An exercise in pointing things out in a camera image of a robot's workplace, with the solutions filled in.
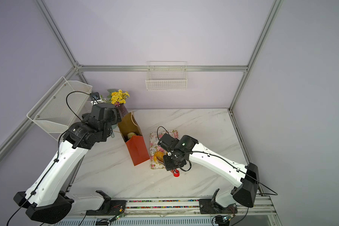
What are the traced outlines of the red handled metal tongs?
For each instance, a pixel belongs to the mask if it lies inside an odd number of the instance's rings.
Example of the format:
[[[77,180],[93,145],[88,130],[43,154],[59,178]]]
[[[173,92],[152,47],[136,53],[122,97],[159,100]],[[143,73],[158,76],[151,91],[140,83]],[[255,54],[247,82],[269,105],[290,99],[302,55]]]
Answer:
[[[172,169],[170,170],[170,172],[173,174],[174,177],[179,177],[180,176],[180,172],[177,169]]]

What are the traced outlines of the floral rectangular tray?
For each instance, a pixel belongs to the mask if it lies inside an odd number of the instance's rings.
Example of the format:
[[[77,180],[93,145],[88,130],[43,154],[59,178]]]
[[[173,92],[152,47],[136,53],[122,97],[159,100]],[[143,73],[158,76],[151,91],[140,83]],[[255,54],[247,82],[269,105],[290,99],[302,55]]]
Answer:
[[[163,164],[158,162],[158,157],[163,157],[163,155],[167,153],[163,148],[158,146],[158,136],[162,137],[166,133],[167,132],[164,129],[160,129],[158,132],[154,131],[150,133],[150,168],[153,170],[165,168]]]

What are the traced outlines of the red brown paper bag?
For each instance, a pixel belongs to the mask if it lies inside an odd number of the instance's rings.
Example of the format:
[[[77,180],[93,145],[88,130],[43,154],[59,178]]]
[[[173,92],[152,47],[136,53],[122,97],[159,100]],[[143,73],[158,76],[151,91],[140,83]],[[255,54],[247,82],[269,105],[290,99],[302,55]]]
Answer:
[[[130,112],[122,118],[121,122],[118,123],[118,127],[131,156],[133,165],[137,166],[149,160],[149,152],[142,131],[134,118],[134,113]],[[128,140],[127,134],[130,132],[136,133],[136,136]]]

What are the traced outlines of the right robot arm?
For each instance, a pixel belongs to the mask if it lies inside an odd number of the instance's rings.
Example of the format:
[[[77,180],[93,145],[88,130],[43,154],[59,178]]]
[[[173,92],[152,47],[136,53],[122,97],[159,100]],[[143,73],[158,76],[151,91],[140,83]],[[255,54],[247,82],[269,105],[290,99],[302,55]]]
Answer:
[[[167,154],[163,163],[167,171],[182,169],[187,163],[204,166],[230,182],[231,187],[219,193],[219,189],[209,200],[200,199],[201,213],[224,213],[233,204],[253,208],[259,188],[258,167],[249,163],[244,165],[229,160],[211,151],[197,139],[184,135],[181,139],[164,134],[159,138],[158,146]]]

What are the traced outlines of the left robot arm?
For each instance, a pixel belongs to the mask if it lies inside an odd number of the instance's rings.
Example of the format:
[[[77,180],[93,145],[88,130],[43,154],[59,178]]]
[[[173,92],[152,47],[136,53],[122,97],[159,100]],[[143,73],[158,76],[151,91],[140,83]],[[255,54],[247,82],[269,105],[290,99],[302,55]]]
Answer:
[[[15,203],[26,210],[30,220],[55,224],[69,213],[110,212],[111,197],[101,190],[75,195],[61,188],[87,152],[96,143],[107,141],[113,132],[112,126],[119,122],[121,116],[116,107],[99,103],[63,133],[57,152],[45,171],[30,188],[14,196]]]

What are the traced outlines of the round golden bun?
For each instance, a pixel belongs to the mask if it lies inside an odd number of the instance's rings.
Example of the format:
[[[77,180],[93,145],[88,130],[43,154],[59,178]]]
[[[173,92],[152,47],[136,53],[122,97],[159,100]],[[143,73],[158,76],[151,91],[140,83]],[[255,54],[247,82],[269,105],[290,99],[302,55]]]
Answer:
[[[158,163],[164,165],[163,157],[165,156],[164,152],[158,151],[153,155],[153,160]]]

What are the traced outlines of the dark ribbed vase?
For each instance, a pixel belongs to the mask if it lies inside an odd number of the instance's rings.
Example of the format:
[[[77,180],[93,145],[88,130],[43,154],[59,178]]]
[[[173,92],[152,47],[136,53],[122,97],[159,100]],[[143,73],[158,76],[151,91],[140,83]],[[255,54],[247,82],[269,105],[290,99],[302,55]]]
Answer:
[[[126,108],[124,104],[119,105],[117,108],[118,108],[121,118],[124,118],[129,113],[128,109]]]

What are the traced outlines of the yellow flower bouquet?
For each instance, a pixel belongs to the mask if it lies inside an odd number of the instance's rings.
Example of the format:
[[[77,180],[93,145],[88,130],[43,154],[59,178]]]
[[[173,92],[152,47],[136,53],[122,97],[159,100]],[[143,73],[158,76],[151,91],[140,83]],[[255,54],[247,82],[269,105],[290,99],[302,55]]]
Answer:
[[[121,89],[108,89],[107,92],[109,93],[108,96],[105,98],[103,95],[100,95],[101,99],[115,107],[126,104],[126,100],[130,97],[127,91],[122,91]]]

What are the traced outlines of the white mesh two-tier shelf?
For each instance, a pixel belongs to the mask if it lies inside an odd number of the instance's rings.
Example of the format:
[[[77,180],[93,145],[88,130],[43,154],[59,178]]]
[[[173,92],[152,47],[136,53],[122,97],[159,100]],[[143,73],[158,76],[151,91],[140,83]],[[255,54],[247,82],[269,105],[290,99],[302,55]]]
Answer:
[[[27,113],[27,118],[53,139],[78,121],[88,103],[92,86],[61,77],[40,101]]]

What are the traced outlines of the aluminium frame structure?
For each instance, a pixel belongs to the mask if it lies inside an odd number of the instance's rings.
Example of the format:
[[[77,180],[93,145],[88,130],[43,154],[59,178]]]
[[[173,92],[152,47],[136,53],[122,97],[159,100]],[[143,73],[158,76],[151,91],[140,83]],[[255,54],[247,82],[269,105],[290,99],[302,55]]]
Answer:
[[[267,35],[270,31],[270,27],[273,24],[274,19],[276,18],[283,1],[273,1],[269,14],[266,17],[265,24],[261,30],[260,36],[256,42],[253,53],[251,54],[250,60],[246,66],[180,66],[180,65],[169,65],[168,62],[165,62],[163,65],[155,66],[110,66],[110,65],[82,65],[80,66],[75,62],[75,58],[69,49],[67,42],[65,41],[62,33],[59,31],[58,25],[55,22],[47,4],[45,1],[34,1],[34,4],[41,13],[44,21],[48,25],[49,29],[53,33],[55,40],[59,43],[59,46],[64,51],[65,55],[71,63],[71,69],[66,73],[65,79],[70,79],[75,75],[78,75],[80,80],[84,83],[87,82],[86,78],[83,76],[83,72],[165,72],[165,71],[175,71],[178,72],[181,69],[184,69],[186,72],[230,72],[230,71],[242,71],[243,76],[239,83],[239,86],[236,90],[234,98],[231,102],[230,107],[228,108],[230,119],[232,121],[233,127],[235,129],[237,138],[240,142],[240,146],[244,153],[245,159],[247,162],[250,161],[250,155],[248,153],[247,147],[245,145],[243,136],[238,128],[238,123],[234,115],[234,108],[237,104],[237,101],[243,91],[245,84],[249,78],[249,75],[252,71],[252,68],[257,60],[257,57],[261,51],[261,48],[267,38]],[[26,118],[22,123],[12,132],[12,134],[1,144],[0,146],[0,165],[5,161],[5,159],[11,154],[11,152],[16,148],[18,143],[24,138],[26,133],[33,127],[34,123]]]

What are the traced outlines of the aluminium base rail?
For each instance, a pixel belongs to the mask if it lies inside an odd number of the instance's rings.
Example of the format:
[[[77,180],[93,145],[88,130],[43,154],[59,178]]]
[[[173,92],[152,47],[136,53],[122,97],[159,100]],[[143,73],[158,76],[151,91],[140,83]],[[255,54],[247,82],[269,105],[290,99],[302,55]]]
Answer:
[[[253,208],[238,203],[223,210],[212,208],[209,197],[122,198],[113,200],[106,214],[70,214],[58,226],[280,226],[267,196],[258,196]]]

